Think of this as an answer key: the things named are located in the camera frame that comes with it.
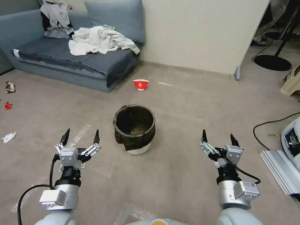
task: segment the gray pillow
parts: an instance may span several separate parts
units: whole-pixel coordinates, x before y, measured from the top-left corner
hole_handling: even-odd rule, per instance
[[[116,31],[134,42],[144,44],[142,0],[84,2],[93,26],[104,24],[115,27]]]

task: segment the trash bin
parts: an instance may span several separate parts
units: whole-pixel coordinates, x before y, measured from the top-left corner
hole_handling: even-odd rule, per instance
[[[146,152],[155,135],[153,112],[141,105],[125,105],[113,119],[116,141],[133,155]]]

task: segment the metal frame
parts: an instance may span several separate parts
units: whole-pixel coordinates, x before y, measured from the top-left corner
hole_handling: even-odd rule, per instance
[[[300,172],[283,151],[263,151],[259,155],[285,195],[300,193]]]

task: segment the white wall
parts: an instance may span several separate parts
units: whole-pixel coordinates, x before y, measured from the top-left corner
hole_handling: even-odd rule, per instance
[[[73,9],[86,10],[83,0],[68,1]],[[146,44],[141,60],[234,73],[268,2],[143,0]]]

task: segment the beige carpet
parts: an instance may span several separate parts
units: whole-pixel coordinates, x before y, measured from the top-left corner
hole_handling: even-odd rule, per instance
[[[102,150],[86,164],[75,212],[78,224],[122,225],[128,217],[160,216],[190,225],[216,224],[217,170],[200,150],[202,129],[216,147],[230,143],[230,134],[245,152],[239,166],[260,177],[261,196],[250,210],[265,225],[298,224],[299,203],[286,197],[261,160],[263,150],[252,134],[258,123],[300,111],[294,97],[280,93],[286,73],[271,72],[249,62],[241,81],[233,76],[140,63],[113,92],[52,80],[22,71],[0,77],[0,137],[17,132],[0,143],[1,224],[17,223],[20,195],[31,185],[48,183],[54,145],[70,128],[69,142],[87,147],[99,129]],[[150,81],[138,92],[133,79]],[[6,81],[17,92],[4,93]],[[4,104],[13,104],[5,110]],[[112,120],[125,104],[142,104],[156,116],[156,136],[148,152],[132,156],[114,139]],[[257,130],[272,149],[280,149],[280,132],[292,118]],[[54,178],[58,179],[58,164]],[[240,176],[245,181],[252,179]],[[42,189],[31,191],[22,207],[23,224],[46,215],[38,200]]]

